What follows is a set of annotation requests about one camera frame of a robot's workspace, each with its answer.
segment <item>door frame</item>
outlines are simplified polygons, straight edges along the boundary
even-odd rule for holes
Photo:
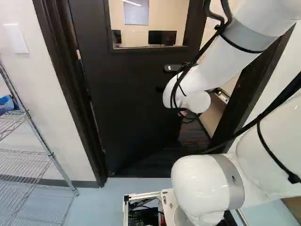
[[[105,153],[99,151],[102,150],[101,140],[85,86],[85,78],[76,65],[78,58],[74,49],[77,49],[75,47],[77,43],[74,41],[74,31],[69,24],[70,9],[67,2],[68,0],[33,0],[55,72],[97,183],[103,187],[108,177]],[[205,24],[202,23],[200,26],[204,29]],[[220,143],[225,134],[232,134],[242,128],[267,85],[292,32],[293,27],[242,71],[210,146]],[[232,143],[233,141],[228,142],[216,153],[226,153]]]
[[[234,134],[243,127],[268,84],[294,28],[295,25],[243,69],[208,148],[221,144],[229,137],[227,134]],[[227,153],[233,142],[226,142],[212,153]]]
[[[85,78],[78,67],[68,0],[33,0],[53,67],[99,187],[108,178],[105,156],[94,120]]]

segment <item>floor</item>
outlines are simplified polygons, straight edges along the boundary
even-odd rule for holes
[[[122,226],[123,195],[171,187],[169,178],[109,178],[102,189],[80,188],[64,226]]]
[[[199,154],[206,150],[209,143],[210,137],[197,121],[190,124],[183,123],[176,142],[143,159],[138,161],[135,159],[130,166],[118,171],[115,177],[170,178],[171,168],[175,161],[186,155]]]
[[[124,194],[145,193],[171,188],[169,178],[109,178],[105,188],[80,188],[64,226],[122,226]],[[234,219],[243,226],[238,216]],[[298,226],[281,201],[243,210],[250,226]]]

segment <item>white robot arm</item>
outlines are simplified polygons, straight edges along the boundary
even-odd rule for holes
[[[210,105],[205,90],[227,82],[300,19],[300,0],[243,1],[222,36],[181,81],[183,92],[177,88],[175,93],[177,107],[194,113],[205,111]],[[165,107],[175,107],[171,106],[171,95],[176,81],[177,76],[164,90]],[[264,118],[259,129],[276,159],[299,177],[301,167],[296,159],[301,159],[301,152],[293,141],[301,139],[300,105],[301,95],[292,97]],[[244,134],[235,158],[227,154],[191,155],[174,164],[174,195],[194,225],[214,226],[225,210],[250,205],[252,194],[244,189],[244,180],[278,198],[301,195],[301,183],[288,180],[287,172],[266,151],[259,132],[253,127]]]
[[[200,64],[191,68],[181,81],[186,96],[177,89],[177,106],[194,113],[204,112],[210,105],[205,90],[226,83],[300,19],[300,0],[243,0],[233,14],[232,23],[215,39]],[[163,104],[167,108],[171,106],[176,81],[177,75],[164,90]]]

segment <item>wall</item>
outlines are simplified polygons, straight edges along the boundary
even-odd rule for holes
[[[19,23],[29,55],[13,53],[2,26],[5,23]],[[95,181],[52,66],[32,0],[0,1],[0,34],[0,57],[48,145],[72,180]],[[26,124],[4,139],[0,146],[42,150]],[[60,178],[52,171],[46,177]]]
[[[200,119],[209,136],[212,137],[227,105],[213,93],[210,97],[210,106],[201,114]]]
[[[122,47],[148,46],[148,31],[177,31],[183,44],[189,0],[149,0],[149,25],[124,25],[124,2],[109,0],[111,29],[121,30]]]

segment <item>black door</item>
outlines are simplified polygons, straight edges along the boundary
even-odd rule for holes
[[[203,1],[69,3],[112,175],[177,140],[181,118],[163,106],[158,88],[173,76],[163,72],[164,65],[188,62],[199,50],[206,22]]]

